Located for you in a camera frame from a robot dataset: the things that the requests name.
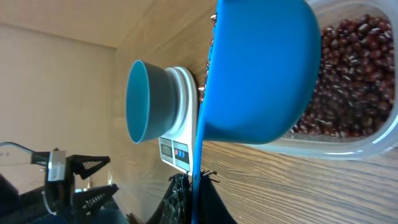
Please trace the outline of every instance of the cable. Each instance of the cable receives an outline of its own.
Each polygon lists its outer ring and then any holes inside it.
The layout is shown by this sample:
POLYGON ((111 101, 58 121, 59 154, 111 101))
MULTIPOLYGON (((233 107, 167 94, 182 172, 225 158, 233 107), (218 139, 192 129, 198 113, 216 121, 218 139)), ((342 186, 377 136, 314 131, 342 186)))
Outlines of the cable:
POLYGON ((14 147, 22 149, 23 151, 28 152, 28 153, 35 152, 35 151, 31 150, 31 149, 26 148, 25 146, 21 146, 20 144, 17 144, 17 143, 14 143, 14 142, 0 142, 0 147, 1 146, 14 146, 14 147))

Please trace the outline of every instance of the wood grain surface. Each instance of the wood grain surface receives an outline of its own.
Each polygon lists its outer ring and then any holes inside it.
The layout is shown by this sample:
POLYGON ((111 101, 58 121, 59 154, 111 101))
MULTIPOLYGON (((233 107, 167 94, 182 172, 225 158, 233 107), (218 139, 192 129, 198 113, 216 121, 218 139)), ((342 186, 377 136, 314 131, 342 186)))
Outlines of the wood grain surface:
MULTIPOLYGON (((158 141, 133 144, 124 113, 127 76, 137 59, 188 68, 203 82, 216 1, 152 1, 117 51, 114 181, 124 213, 147 220, 178 170, 160 160, 158 141)), ((205 142, 202 168, 238 223, 398 223, 398 152, 361 161, 306 159, 239 144, 205 142)))

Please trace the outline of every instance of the black cable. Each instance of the black cable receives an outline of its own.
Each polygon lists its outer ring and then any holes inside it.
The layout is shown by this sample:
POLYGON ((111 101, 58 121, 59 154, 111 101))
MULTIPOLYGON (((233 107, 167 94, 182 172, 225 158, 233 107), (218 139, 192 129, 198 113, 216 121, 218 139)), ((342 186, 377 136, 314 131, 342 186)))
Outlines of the black cable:
POLYGON ((17 143, 14 143, 14 142, 1 142, 0 143, 0 147, 1 146, 14 146, 14 147, 18 147, 19 149, 22 149, 23 151, 28 152, 28 153, 35 152, 35 151, 31 150, 31 149, 26 148, 25 146, 21 146, 20 144, 17 144, 17 143))

